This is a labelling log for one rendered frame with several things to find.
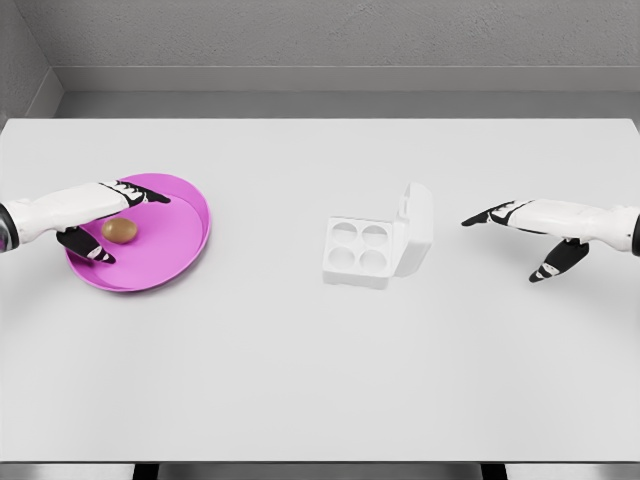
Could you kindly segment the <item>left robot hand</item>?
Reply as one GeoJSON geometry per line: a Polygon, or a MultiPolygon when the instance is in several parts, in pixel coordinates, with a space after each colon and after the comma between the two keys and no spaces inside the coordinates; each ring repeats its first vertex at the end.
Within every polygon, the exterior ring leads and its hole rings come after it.
{"type": "Polygon", "coordinates": [[[168,204],[156,191],[124,181],[92,182],[56,191],[34,202],[43,221],[38,232],[55,231],[57,241],[87,260],[114,264],[116,259],[82,228],[91,221],[111,217],[142,203],[168,204]]]}

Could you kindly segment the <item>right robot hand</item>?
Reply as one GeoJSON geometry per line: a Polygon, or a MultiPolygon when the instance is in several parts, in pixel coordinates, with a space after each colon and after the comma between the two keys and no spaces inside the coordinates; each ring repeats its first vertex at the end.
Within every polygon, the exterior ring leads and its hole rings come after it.
{"type": "Polygon", "coordinates": [[[590,251],[595,225],[606,213],[603,208],[557,200],[513,200],[461,222],[463,227],[493,223],[561,239],[529,276],[530,283],[563,274],[583,260],[590,251]]]}

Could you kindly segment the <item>brown egg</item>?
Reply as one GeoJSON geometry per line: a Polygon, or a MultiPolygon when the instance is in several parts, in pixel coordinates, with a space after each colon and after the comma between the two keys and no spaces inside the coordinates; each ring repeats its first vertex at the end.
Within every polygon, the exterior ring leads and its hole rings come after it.
{"type": "Polygon", "coordinates": [[[134,240],[138,234],[135,222],[127,218],[112,218],[101,228],[102,236],[115,244],[126,244],[134,240]]]}

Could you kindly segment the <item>white egg box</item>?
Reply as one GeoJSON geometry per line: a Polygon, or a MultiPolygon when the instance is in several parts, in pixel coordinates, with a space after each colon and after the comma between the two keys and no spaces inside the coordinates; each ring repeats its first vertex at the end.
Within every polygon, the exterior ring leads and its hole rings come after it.
{"type": "Polygon", "coordinates": [[[414,274],[434,239],[434,201],[411,182],[392,221],[333,216],[328,219],[323,281],[384,289],[393,277],[414,274]]]}

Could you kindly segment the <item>pink round plate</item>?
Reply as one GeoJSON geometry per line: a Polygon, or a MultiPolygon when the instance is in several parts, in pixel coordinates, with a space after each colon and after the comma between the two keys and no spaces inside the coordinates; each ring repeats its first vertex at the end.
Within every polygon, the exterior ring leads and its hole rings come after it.
{"type": "Polygon", "coordinates": [[[192,183],[162,173],[131,175],[126,180],[162,194],[171,202],[142,203],[120,212],[118,217],[129,219],[138,227],[136,237],[126,244],[104,239],[103,219],[83,226],[116,262],[95,262],[68,251],[68,264],[80,279],[107,291],[141,291],[170,281],[197,259],[211,229],[207,200],[192,183]]]}

